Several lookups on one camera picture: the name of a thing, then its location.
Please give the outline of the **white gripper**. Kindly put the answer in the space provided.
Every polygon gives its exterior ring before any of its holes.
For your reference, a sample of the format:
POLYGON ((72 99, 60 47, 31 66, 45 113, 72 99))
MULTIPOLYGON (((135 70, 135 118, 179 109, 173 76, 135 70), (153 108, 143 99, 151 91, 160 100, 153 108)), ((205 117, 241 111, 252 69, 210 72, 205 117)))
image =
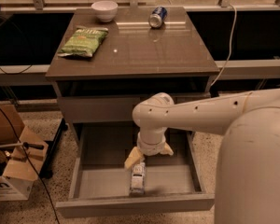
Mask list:
POLYGON ((132 169, 136 164, 144 160, 144 155, 157 154, 173 156, 174 152, 166 143, 165 130, 163 128, 140 128, 137 135, 137 147, 134 147, 124 162, 126 170, 132 169))

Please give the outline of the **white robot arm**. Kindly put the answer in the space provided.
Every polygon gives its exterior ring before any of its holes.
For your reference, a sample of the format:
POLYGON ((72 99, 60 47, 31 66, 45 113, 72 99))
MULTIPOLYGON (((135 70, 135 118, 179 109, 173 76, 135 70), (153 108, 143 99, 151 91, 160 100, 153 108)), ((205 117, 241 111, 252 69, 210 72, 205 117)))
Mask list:
POLYGON ((280 224, 280 89, 175 104, 158 93, 133 109, 140 128, 124 166, 173 153, 169 128, 223 137, 217 158, 215 224, 280 224))

